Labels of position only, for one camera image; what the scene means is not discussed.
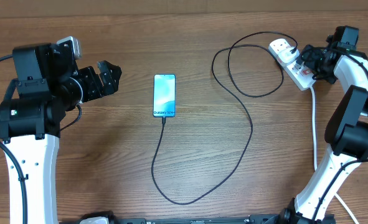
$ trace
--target smartphone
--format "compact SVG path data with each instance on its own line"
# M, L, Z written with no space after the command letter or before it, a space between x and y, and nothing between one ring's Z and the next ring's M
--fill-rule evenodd
M176 75L157 74L154 76L153 116L155 118L176 115Z

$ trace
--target power strip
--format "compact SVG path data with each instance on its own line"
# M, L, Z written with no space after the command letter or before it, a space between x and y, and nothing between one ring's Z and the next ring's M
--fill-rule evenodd
M268 49L301 91L314 85L316 81L313 80L314 74L307 66L296 63L300 53L298 49L295 53L291 53L294 47L290 46L287 40L283 38L274 40Z

